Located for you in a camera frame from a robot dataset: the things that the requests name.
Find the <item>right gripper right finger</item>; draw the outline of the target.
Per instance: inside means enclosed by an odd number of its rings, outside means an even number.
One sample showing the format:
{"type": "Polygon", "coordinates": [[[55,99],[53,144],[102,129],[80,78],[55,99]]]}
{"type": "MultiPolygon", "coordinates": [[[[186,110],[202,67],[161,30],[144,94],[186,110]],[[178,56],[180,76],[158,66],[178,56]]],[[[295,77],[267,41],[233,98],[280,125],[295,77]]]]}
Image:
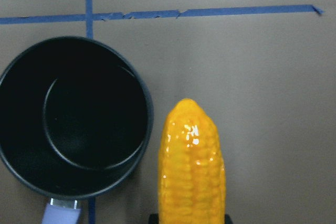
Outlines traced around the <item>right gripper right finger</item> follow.
{"type": "Polygon", "coordinates": [[[233,221],[228,214],[224,215],[224,224],[233,224],[233,221]]]}

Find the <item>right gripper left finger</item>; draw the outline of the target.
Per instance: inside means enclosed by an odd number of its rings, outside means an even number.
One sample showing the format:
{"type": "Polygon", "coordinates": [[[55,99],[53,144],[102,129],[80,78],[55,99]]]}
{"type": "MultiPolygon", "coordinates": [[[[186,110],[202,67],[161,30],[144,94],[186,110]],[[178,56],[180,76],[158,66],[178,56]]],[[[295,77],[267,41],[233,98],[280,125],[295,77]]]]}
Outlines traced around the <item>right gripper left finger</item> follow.
{"type": "Polygon", "coordinates": [[[149,224],[159,224],[159,214],[150,214],[149,224]]]}

